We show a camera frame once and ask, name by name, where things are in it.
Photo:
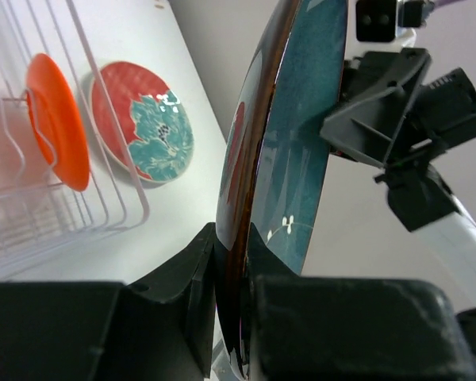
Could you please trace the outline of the dark teal plate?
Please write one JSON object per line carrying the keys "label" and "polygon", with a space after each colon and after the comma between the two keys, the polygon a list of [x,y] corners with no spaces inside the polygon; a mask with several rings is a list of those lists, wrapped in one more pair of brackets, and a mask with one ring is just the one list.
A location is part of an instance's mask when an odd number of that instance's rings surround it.
{"label": "dark teal plate", "polygon": [[345,1],[280,1],[245,76],[229,130],[217,203],[217,312],[235,376],[248,379],[248,284],[261,252],[305,264],[329,148],[319,131],[337,103]]}

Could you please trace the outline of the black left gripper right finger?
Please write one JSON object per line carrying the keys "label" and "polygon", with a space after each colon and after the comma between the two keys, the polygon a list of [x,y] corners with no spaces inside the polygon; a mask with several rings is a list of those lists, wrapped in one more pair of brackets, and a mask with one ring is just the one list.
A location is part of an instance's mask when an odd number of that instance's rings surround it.
{"label": "black left gripper right finger", "polygon": [[419,279],[295,275],[248,239],[252,380],[476,380],[446,295]]}

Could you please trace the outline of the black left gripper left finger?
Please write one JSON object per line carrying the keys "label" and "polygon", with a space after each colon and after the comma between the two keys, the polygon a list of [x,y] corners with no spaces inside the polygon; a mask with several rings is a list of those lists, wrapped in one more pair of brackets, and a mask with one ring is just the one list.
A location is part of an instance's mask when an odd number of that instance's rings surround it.
{"label": "black left gripper left finger", "polygon": [[131,284],[0,283],[0,380],[210,376],[214,224]]}

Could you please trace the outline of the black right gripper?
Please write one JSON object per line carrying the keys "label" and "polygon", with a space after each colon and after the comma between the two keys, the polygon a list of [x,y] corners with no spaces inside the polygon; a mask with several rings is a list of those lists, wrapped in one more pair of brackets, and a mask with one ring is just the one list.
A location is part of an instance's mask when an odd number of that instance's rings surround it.
{"label": "black right gripper", "polygon": [[457,212],[431,162],[476,138],[474,85],[461,68],[425,85],[431,62],[423,48],[345,61],[339,101],[320,130],[338,156],[383,169],[374,180],[410,232]]}

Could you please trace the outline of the red teal floral plate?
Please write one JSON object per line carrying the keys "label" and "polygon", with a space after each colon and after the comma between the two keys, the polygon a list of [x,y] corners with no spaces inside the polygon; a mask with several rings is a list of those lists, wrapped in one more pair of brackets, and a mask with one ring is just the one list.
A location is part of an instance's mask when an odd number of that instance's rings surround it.
{"label": "red teal floral plate", "polygon": [[87,93],[93,122],[107,152],[128,168],[115,125],[121,128],[140,178],[178,179],[194,156],[194,133],[181,99],[153,71],[128,61],[100,68],[105,90],[92,78]]}

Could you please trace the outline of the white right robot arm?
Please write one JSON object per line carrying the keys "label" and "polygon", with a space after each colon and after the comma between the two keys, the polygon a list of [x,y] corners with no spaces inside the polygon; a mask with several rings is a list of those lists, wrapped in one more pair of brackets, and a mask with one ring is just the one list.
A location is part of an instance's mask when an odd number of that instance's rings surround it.
{"label": "white right robot arm", "polygon": [[382,170],[397,219],[442,260],[474,304],[459,322],[476,355],[476,222],[432,161],[476,138],[476,90],[461,68],[423,84],[432,61],[414,32],[438,1],[351,1],[343,86],[321,137]]}

